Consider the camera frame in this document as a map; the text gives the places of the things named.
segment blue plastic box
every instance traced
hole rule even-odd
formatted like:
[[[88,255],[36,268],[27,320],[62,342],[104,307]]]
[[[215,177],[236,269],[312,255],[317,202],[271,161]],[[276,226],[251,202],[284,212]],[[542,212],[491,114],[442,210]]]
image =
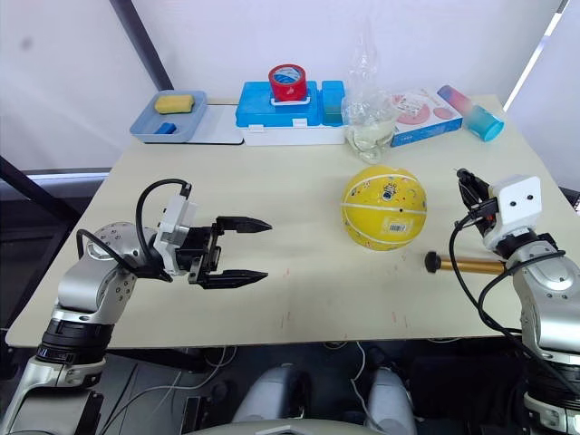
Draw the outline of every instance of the blue plastic box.
[[[191,112],[189,113],[167,113],[161,114],[155,110],[155,101],[161,95],[193,95],[195,100]],[[130,126],[130,133],[136,138],[148,143],[182,143],[187,142],[193,136],[201,118],[208,106],[208,98],[203,91],[161,91],[149,101],[149,104],[133,125]],[[163,122],[170,122],[177,127],[171,134],[155,134],[155,131]]]

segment beige tabletop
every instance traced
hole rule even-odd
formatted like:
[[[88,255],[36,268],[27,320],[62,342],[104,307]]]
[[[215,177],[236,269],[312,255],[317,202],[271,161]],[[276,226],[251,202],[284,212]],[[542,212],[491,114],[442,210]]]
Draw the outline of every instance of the beige tabletop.
[[[365,165],[346,145],[248,147],[142,144],[134,141],[79,221],[96,231],[134,221],[135,203],[151,182],[190,181],[197,223],[218,215],[263,219],[274,229],[220,239],[221,268],[265,271],[268,278],[238,289],[204,290],[185,276],[172,284],[141,279],[117,323],[111,347],[177,347],[251,343],[408,339],[494,334],[479,320],[455,276],[425,271],[429,250],[446,253],[453,222],[466,215],[455,170],[467,168],[490,183],[515,173],[542,180],[543,214],[537,232],[549,231],[580,262],[580,219],[539,157],[495,97],[475,99],[506,121],[497,139],[484,143],[469,131],[389,149],[385,163],[415,174],[427,191],[424,229],[408,246],[375,252],[354,244],[340,215],[345,184]],[[155,227],[169,196],[155,191],[144,222]],[[494,257],[472,227],[459,235],[457,253]],[[35,346],[47,325],[59,280],[77,260],[74,237],[63,246],[34,296],[14,322],[7,341]],[[489,275],[469,274],[478,294]],[[488,298],[488,310],[518,326],[519,301],[510,280]]]

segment plastic bag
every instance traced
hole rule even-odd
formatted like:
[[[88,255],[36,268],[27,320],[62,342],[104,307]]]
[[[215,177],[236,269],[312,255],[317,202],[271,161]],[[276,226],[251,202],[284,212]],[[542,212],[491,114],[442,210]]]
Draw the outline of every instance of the plastic bag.
[[[398,115],[391,95],[377,83],[378,69],[378,54],[367,20],[348,72],[341,112],[347,141],[359,157],[372,164],[382,160],[391,144]]]

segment yellow ball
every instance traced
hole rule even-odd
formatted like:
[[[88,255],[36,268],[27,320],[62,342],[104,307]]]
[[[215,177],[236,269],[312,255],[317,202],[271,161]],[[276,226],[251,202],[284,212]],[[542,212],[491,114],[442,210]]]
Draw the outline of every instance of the yellow ball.
[[[408,170],[376,165],[351,179],[341,209],[344,227],[356,243],[389,251],[404,247],[421,232],[427,199]]]

